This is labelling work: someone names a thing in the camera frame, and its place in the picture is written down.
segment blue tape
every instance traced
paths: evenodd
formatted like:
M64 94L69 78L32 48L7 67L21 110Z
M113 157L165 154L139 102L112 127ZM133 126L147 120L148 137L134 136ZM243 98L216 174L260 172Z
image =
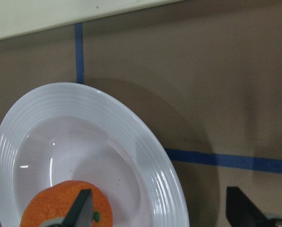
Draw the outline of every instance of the blue tape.
M282 160L237 155L205 154L195 151L165 149L173 161L223 166L282 174Z
M84 83L84 57L83 57L83 25L75 24L75 48L76 48L76 76L77 83Z

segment orange fruit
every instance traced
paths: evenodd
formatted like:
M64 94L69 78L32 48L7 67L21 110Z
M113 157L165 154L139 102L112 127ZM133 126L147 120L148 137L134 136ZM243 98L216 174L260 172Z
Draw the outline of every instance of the orange fruit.
M49 219L65 217L82 189L92 190L92 227L112 227L111 206L100 189L91 183L73 180L61 182L38 193L25 209L20 227L39 227Z

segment black object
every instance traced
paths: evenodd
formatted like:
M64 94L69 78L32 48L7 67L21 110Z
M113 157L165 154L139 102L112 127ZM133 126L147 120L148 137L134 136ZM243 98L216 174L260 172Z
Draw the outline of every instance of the black object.
M268 219L239 187L227 187L226 217L232 227L282 227L282 219Z
M62 223L47 227L91 227L93 213L92 190L81 190Z

